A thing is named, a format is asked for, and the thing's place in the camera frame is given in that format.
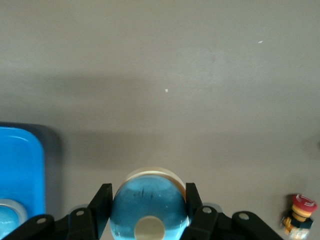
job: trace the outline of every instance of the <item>blue tray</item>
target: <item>blue tray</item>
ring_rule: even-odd
[[[0,200],[21,204],[32,218],[45,213],[44,151],[30,132],[0,127]]]

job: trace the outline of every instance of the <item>red button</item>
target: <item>red button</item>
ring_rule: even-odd
[[[308,213],[313,213],[318,209],[318,205],[315,201],[312,201],[311,199],[301,194],[293,195],[292,201],[293,205],[296,205],[299,209]]]

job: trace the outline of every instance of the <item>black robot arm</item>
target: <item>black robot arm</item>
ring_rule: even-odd
[[[78,208],[57,221],[48,214],[32,217],[3,240],[99,240],[112,202],[112,184],[103,184],[88,207]],[[191,224],[180,240],[282,240],[252,212],[236,212],[229,218],[203,205],[194,183],[186,184],[186,203]]]

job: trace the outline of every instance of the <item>beige cap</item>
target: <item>beige cap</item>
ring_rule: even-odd
[[[134,228],[134,237],[137,240],[163,240],[165,234],[164,223],[155,216],[141,218]]]

